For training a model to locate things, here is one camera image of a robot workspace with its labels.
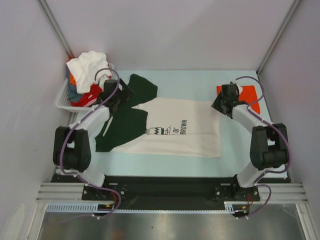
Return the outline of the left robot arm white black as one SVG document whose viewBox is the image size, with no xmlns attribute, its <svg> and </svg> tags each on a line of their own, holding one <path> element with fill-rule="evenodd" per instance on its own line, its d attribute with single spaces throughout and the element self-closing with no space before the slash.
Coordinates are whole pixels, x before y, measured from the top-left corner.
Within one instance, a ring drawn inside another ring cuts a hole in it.
<svg viewBox="0 0 320 240">
<path fill-rule="evenodd" d="M 93 185 L 93 194 L 100 200 L 110 196 L 111 188 L 103 183 L 105 175 L 92 158 L 90 138 L 133 95 L 133 87 L 121 78 L 107 80 L 103 91 L 79 121 L 55 130 L 53 163 L 63 175 Z"/>
</svg>

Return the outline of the cream and green t shirt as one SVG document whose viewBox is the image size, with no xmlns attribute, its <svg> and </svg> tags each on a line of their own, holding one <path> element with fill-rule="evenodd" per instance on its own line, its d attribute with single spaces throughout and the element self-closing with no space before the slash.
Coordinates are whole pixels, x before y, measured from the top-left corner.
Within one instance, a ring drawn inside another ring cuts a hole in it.
<svg viewBox="0 0 320 240">
<path fill-rule="evenodd" d="M 221 156 L 220 115 L 209 101 L 159 97 L 158 87 L 137 74 L 128 87 L 133 96 L 104 123 L 97 152 Z"/>
</svg>

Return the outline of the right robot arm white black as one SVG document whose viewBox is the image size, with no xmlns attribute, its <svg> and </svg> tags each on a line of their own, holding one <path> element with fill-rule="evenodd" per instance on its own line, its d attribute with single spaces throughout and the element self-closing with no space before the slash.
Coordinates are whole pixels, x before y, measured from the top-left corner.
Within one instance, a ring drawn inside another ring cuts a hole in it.
<svg viewBox="0 0 320 240">
<path fill-rule="evenodd" d="M 242 201 L 249 194 L 248 188 L 266 174 L 282 174 L 288 170 L 291 159 L 287 128 L 282 123 L 264 120 L 249 103 L 240 100 L 240 85 L 223 84 L 219 89 L 211 107 L 240 123 L 251 134 L 250 162 L 236 175 L 237 184 L 230 188 L 231 196 Z"/>
</svg>

